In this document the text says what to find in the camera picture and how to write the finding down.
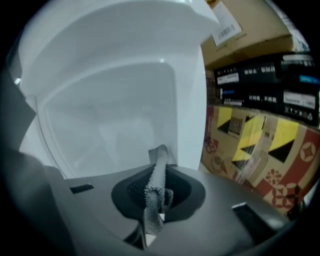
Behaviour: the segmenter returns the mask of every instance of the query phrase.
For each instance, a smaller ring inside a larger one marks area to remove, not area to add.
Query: black product box
[[[216,69],[214,78],[217,88],[244,84],[320,85],[312,56],[291,52],[265,55]]]
[[[222,103],[250,109],[268,111],[283,115],[311,126],[319,123],[319,92],[307,93],[275,88],[264,84],[260,88],[247,87],[246,90],[233,88],[222,89]]]

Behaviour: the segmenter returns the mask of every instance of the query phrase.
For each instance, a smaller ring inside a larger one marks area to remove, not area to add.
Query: barcode
[[[230,32],[235,31],[234,25],[227,26],[224,30],[222,30],[219,34],[218,37],[219,39],[224,38],[226,35],[228,35]]]

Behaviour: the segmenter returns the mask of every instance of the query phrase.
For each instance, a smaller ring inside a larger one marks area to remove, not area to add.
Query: white plastic container
[[[66,178],[149,164],[160,144],[170,163],[198,169],[200,44],[217,24],[204,0],[50,2],[19,44],[20,89],[37,112],[21,150]]]

